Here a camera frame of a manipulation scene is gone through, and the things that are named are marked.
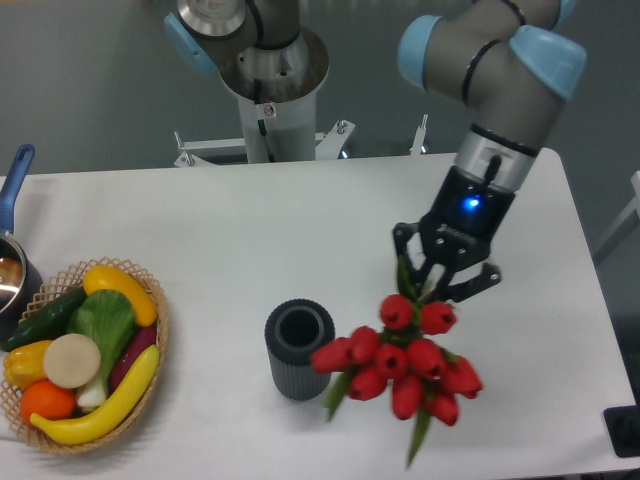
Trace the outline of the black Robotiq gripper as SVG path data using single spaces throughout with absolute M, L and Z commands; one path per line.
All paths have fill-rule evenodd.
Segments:
M 443 267 L 436 283 L 444 288 L 439 294 L 443 301 L 459 303 L 498 285 L 501 270 L 490 262 L 484 262 L 473 278 L 449 284 L 456 273 L 489 257 L 493 236 L 514 199 L 513 192 L 497 190 L 451 167 L 419 227 L 405 222 L 393 227 L 398 292 L 429 295 L 429 273 L 436 265 Z

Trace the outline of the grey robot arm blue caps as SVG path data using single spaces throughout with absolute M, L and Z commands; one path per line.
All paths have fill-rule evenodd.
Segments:
M 500 279 L 492 239 L 564 105 L 586 52 L 558 35 L 571 1 L 476 1 L 415 19 L 397 67 L 415 87 L 477 113 L 429 212 L 393 231 L 399 293 L 460 302 Z M 315 160 L 328 53 L 296 1 L 180 1 L 164 20 L 180 56 L 236 97 L 252 163 Z

